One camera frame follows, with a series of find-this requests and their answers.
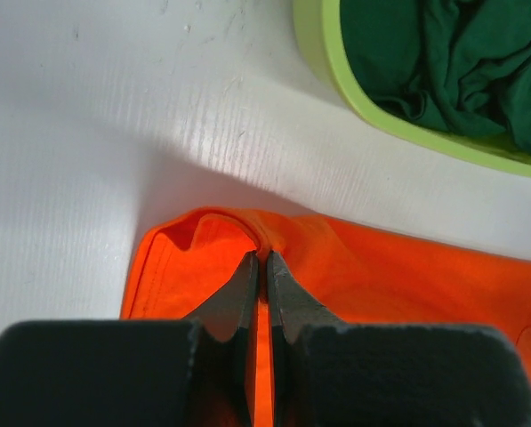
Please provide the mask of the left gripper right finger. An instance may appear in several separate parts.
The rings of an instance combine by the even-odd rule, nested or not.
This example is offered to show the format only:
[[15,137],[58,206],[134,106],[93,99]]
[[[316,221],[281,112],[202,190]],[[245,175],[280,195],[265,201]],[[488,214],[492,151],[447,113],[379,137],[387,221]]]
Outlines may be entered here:
[[286,425],[289,397],[294,387],[290,354],[302,328],[308,325],[340,326],[344,321],[310,294],[289,270],[278,252],[266,261],[270,319],[270,361],[273,424]]

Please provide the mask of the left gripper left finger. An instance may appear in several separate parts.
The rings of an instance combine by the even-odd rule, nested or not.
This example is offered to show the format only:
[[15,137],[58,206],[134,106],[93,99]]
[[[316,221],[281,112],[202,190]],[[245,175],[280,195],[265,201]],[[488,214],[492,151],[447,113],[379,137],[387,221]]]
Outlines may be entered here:
[[259,260],[248,252],[232,277],[188,316],[200,325],[188,426],[252,426],[255,410]]

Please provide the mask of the orange t shirt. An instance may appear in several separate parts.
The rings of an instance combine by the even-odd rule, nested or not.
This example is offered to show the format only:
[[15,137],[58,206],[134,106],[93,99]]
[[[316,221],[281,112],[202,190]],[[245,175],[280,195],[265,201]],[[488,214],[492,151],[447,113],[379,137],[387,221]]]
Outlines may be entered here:
[[279,253],[296,281],[350,323],[472,323],[499,329],[531,381],[531,261],[321,214],[202,207],[151,229],[131,263],[120,316],[177,319],[245,254]]

